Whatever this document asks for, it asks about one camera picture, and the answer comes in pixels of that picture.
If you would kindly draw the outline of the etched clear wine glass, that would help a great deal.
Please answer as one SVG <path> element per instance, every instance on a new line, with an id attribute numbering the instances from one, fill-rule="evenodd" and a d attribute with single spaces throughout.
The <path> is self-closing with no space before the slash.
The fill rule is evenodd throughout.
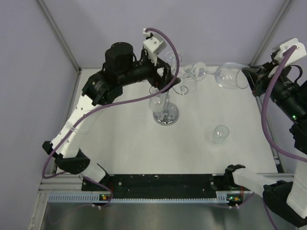
<path id="1" fill-rule="evenodd" d="M 177 59 L 175 53 L 173 51 L 169 51 L 166 53 L 165 57 L 170 67 L 175 69 L 177 67 Z"/>

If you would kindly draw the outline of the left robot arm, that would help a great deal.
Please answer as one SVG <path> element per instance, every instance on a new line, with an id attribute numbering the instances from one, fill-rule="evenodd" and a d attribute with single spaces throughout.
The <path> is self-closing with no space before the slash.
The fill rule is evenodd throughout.
<path id="1" fill-rule="evenodd" d="M 107 188 L 106 171 L 82 152 L 81 142 L 102 112 L 117 105 L 114 100 L 123 94 L 123 87 L 148 81 L 163 92 L 180 82 L 171 73 L 170 65 L 158 57 L 165 47 L 164 42 L 144 41 L 140 59 L 126 42 L 114 43 L 105 52 L 102 69 L 88 78 L 60 133 L 43 143 L 45 152 L 64 173 L 80 174 L 98 190 Z"/>

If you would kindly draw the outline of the small clear wine glass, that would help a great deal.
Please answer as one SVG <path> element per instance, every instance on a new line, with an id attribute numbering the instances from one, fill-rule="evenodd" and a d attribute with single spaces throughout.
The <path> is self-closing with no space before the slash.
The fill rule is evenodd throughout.
<path id="1" fill-rule="evenodd" d="M 149 99 L 149 108 L 153 112 L 153 115 L 159 116 L 164 112 L 167 97 L 168 92 L 164 92 Z"/>

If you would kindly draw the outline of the clear ribbed glass tumbler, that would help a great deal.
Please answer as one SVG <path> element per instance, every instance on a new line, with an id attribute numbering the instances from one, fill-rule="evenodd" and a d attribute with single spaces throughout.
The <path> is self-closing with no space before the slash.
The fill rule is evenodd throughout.
<path id="1" fill-rule="evenodd" d="M 182 75 L 184 80 L 184 86 L 187 87 L 189 92 L 195 92 L 197 89 L 197 82 L 193 79 L 192 68 L 193 64 L 186 65 L 183 68 L 184 74 Z"/>

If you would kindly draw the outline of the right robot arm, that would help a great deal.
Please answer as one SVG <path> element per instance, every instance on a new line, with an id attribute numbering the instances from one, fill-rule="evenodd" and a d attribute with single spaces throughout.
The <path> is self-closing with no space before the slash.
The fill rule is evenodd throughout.
<path id="1" fill-rule="evenodd" d="M 304 157 L 284 151 L 271 139 L 266 125 L 268 100 L 271 99 L 292 121 L 289 132 L 294 139 L 294 147 L 307 152 L 307 84 L 299 85 L 288 79 L 292 65 L 277 70 L 273 77 L 268 74 L 275 66 L 266 63 L 259 69 L 243 69 L 254 96 L 264 95 L 261 125 L 263 133 L 277 152 L 299 163 L 296 166 L 294 180 L 271 180 L 249 171 L 243 165 L 230 165 L 224 174 L 224 184 L 234 190 L 243 186 L 263 198 L 265 205 L 276 215 L 300 228 L 307 224 L 307 160 Z"/>

